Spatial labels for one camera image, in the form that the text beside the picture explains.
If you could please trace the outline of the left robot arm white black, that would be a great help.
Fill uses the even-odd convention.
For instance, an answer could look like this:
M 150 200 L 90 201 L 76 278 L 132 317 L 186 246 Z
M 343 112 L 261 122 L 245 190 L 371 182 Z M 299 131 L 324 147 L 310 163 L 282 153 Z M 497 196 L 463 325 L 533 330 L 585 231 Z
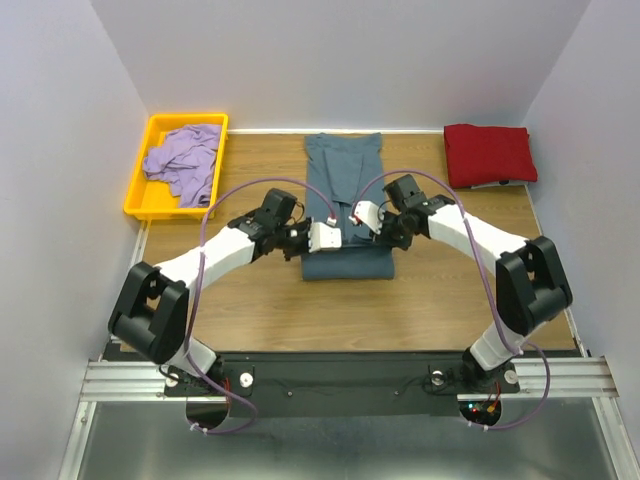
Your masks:
M 320 224 L 311 217 L 291 224 L 296 203 L 294 196 L 273 188 L 260 207 L 201 245 L 156 265 L 133 265 L 109 318 L 109 332 L 153 363 L 172 366 L 225 394 L 215 380 L 218 355 L 193 337 L 202 291 L 274 250 L 287 260 L 311 252 Z

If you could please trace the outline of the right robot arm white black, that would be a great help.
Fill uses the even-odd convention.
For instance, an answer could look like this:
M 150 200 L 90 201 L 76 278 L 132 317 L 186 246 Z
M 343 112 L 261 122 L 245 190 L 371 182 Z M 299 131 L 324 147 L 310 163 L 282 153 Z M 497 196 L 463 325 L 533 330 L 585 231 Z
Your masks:
M 476 262 L 492 322 L 464 351 L 461 375 L 481 385 L 521 355 L 531 335 L 572 304 L 573 293 L 551 239 L 503 231 L 468 213 L 451 189 L 427 197 L 415 181 L 418 174 L 400 170 L 384 186 L 392 211 L 360 198 L 351 220 L 366 225 L 377 244 L 406 250 L 424 236 Z

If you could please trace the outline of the blue-grey t-shirt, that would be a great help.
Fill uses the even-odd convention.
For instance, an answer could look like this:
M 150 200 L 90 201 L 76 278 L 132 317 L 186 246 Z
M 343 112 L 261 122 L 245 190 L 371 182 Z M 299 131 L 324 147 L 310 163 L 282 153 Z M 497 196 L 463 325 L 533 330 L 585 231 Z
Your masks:
M 391 249 L 373 243 L 366 226 L 350 220 L 352 205 L 358 199 L 381 205 L 385 200 L 383 183 L 372 183 L 383 173 L 380 157 L 382 135 L 341 137 L 320 133 L 304 138 L 307 155 L 306 182 L 331 201 L 338 215 L 342 246 L 302 258 L 305 281 L 336 279 L 383 279 L 395 275 Z

